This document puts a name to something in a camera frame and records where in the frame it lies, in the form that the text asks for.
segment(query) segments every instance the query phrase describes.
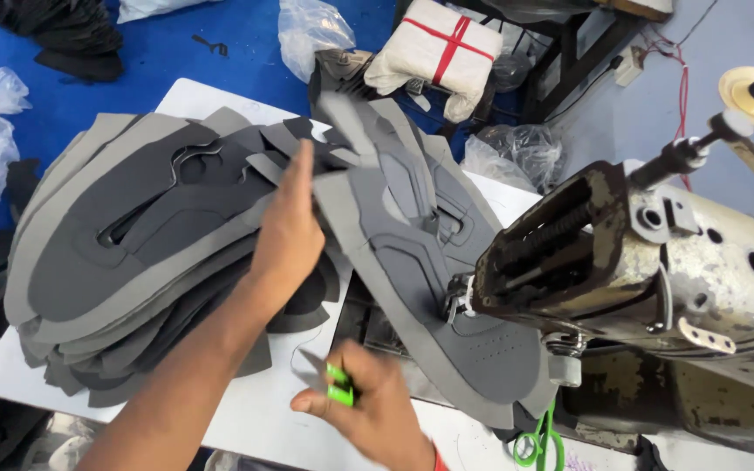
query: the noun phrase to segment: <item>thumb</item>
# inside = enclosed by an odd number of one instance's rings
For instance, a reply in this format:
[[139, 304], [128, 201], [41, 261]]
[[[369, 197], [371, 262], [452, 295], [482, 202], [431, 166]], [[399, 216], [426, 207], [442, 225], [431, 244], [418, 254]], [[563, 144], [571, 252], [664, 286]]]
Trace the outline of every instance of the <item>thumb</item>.
[[296, 394], [290, 401], [290, 409], [319, 417], [346, 437], [350, 436], [363, 421], [361, 411], [334, 401], [312, 389]]

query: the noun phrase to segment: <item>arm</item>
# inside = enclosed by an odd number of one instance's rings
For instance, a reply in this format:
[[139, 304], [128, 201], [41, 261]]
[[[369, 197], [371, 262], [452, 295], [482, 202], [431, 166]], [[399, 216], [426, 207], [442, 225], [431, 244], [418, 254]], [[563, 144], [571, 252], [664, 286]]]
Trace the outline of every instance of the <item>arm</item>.
[[225, 388], [260, 332], [315, 267], [324, 235], [312, 213], [312, 145], [281, 180], [249, 272], [127, 402], [78, 471], [184, 471]]
[[354, 407], [328, 399], [312, 389], [290, 402], [296, 412], [324, 419], [368, 459], [390, 471], [446, 470], [435, 467], [435, 446], [424, 435], [406, 387], [401, 366], [394, 359], [377, 358], [346, 341], [328, 356], [328, 363], [344, 369], [362, 393]]

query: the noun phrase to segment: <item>person's left hand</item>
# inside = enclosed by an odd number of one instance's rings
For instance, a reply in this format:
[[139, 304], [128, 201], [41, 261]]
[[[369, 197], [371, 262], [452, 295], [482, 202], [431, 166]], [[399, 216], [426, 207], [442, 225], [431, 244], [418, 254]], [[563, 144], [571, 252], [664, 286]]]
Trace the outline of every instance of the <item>person's left hand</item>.
[[252, 265], [244, 277], [249, 295], [269, 317], [304, 283], [325, 242], [313, 214], [313, 144], [302, 139], [301, 145], [263, 215]]

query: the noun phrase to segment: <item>power outlet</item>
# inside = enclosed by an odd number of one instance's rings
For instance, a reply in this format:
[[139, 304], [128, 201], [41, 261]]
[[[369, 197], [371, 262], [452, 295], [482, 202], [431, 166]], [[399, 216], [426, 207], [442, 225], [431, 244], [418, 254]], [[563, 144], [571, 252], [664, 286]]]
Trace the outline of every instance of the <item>power outlet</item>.
[[642, 54], [644, 49], [638, 46], [628, 46], [620, 54], [624, 59], [615, 70], [616, 83], [621, 86], [628, 86], [630, 82], [642, 74], [644, 65], [642, 63]]

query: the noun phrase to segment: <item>red thread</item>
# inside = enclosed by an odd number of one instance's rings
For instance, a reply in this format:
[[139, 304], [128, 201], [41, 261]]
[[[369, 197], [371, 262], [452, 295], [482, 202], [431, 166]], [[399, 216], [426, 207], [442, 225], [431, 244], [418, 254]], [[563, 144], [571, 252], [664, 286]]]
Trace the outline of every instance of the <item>red thread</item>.
[[464, 37], [464, 33], [467, 30], [467, 26], [470, 24], [469, 17], [462, 16], [458, 18], [456, 27], [452, 31], [452, 36], [447, 36], [441, 31], [435, 30], [424, 24], [420, 24], [412, 18], [405, 17], [403, 18], [403, 21], [405, 21], [408, 24], [413, 24], [414, 26], [417, 26], [420, 29], [423, 29], [427, 33], [431, 34], [432, 36], [436, 38], [444, 39], [446, 41], [446, 48], [444, 48], [444, 53], [441, 55], [441, 60], [438, 62], [438, 68], [435, 69], [435, 75], [432, 77], [432, 83], [434, 85], [438, 85], [441, 82], [441, 79], [444, 77], [444, 72], [446, 72], [446, 67], [450, 64], [450, 61], [452, 60], [452, 57], [455, 55], [456, 50], [460, 47], [466, 48], [469, 51], [473, 51], [478, 55], [481, 55], [483, 57], [486, 57], [487, 59], [490, 59], [491, 61], [494, 60], [494, 57], [492, 55], [484, 52], [483, 50], [474, 48], [471, 45], [465, 44], [462, 42], [462, 38]]

